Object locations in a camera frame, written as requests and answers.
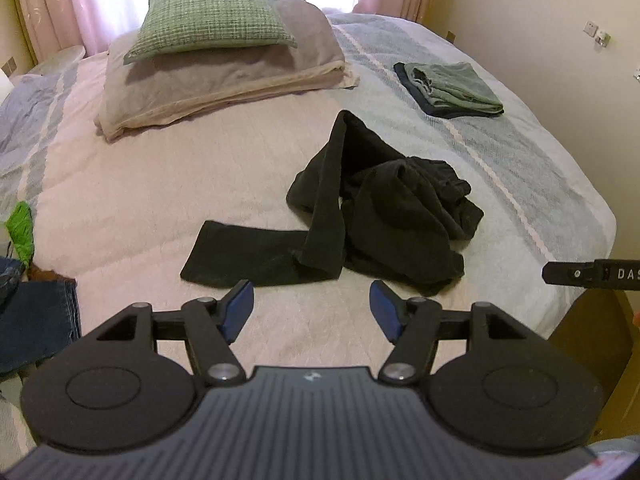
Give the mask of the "green checked cushion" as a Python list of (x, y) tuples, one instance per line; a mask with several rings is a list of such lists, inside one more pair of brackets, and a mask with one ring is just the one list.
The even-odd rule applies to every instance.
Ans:
[(277, 0), (149, 0), (134, 45), (132, 64), (159, 54), (206, 49), (294, 47)]

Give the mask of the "pink curtain left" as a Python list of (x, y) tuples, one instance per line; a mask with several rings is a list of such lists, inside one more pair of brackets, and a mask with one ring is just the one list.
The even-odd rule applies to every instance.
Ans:
[(38, 64), (73, 46), (88, 55), (108, 48), (110, 40), (98, 0), (14, 0), (32, 62)]

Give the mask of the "dark blue jeans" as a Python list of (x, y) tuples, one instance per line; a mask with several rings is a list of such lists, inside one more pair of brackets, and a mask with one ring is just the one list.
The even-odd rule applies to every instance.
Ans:
[(80, 338), (76, 282), (25, 281), (16, 259), (1, 260), (1, 375), (36, 364)]

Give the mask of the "folded green grey clothes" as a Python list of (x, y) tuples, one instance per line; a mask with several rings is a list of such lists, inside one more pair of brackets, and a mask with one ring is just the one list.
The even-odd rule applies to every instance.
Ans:
[(504, 113), (498, 96), (467, 62), (395, 63), (394, 72), (425, 114), (451, 119), (497, 117)]

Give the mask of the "taupe pillow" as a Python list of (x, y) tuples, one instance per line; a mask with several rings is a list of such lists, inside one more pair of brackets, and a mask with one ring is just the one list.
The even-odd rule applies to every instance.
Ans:
[(108, 142), (131, 130), (167, 126), (234, 104), (359, 82), (324, 14), (306, 0), (277, 0), (297, 42), (288, 46), (209, 49), (159, 54), (126, 64), (138, 33), (127, 32), (108, 50), (96, 128)]

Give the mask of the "white wall socket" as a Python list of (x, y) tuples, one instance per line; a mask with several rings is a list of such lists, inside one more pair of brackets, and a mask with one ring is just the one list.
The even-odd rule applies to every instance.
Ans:
[(600, 48), (606, 48), (611, 41), (611, 35), (592, 21), (586, 21), (584, 33), (592, 38), (594, 43)]

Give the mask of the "black pants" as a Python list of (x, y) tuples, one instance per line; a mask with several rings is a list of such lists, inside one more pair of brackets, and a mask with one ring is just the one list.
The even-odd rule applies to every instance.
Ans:
[(446, 162), (401, 154), (342, 110), (286, 194), (292, 210), (308, 214), (308, 229), (207, 220), (180, 276), (216, 288), (283, 286), (350, 269), (434, 294), (464, 274), (451, 245), (470, 240), (484, 216), (470, 192)]

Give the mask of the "bright green cloth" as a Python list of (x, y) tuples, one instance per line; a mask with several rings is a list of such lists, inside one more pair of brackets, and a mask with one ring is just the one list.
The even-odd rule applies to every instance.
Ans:
[(34, 220), (29, 204), (24, 200), (18, 202), (4, 226), (14, 255), (24, 266), (29, 266), (35, 255)]

